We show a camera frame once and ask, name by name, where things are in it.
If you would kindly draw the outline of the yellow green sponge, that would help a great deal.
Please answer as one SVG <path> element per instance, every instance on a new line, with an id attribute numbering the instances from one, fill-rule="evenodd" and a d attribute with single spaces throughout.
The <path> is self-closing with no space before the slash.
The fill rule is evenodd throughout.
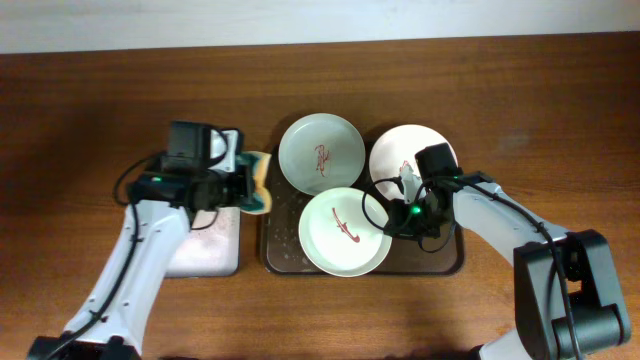
<path id="1" fill-rule="evenodd" d="M 272 196 L 266 186 L 271 155 L 259 151 L 246 151 L 240 154 L 239 164 L 249 170 L 250 186 L 248 197 L 240 205 L 242 212 L 250 215 L 263 215 L 272 209 Z"/>

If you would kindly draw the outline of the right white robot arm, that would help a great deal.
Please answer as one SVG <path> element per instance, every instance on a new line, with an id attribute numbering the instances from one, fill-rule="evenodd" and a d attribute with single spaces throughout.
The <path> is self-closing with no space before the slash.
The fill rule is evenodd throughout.
<path id="1" fill-rule="evenodd" d="M 480 236 L 514 270 L 514 330 L 474 348 L 474 359 L 583 359 L 627 343 L 631 320 L 607 239 L 572 232 L 510 198 L 483 173 L 408 173 L 387 234 L 418 243 L 444 223 Z"/>

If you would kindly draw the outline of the pale green plate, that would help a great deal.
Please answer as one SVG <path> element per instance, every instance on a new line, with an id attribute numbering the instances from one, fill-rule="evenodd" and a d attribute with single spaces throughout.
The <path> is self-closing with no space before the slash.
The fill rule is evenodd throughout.
<path id="1" fill-rule="evenodd" d="M 353 185 L 365 160 L 360 132 L 346 119 L 329 113 L 310 114 L 294 122 L 278 148 L 285 179 L 298 191 L 312 196 Z"/>

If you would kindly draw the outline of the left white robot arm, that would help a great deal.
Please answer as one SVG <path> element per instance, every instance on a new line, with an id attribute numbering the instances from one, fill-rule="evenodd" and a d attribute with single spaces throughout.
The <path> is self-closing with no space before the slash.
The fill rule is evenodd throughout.
<path id="1" fill-rule="evenodd" d="M 260 152 L 214 159 L 164 152 L 127 189 L 125 217 L 98 281 L 59 337 L 36 338 L 30 359 L 137 359 L 165 277 L 224 277 L 239 267 L 240 217 L 269 209 Z"/>

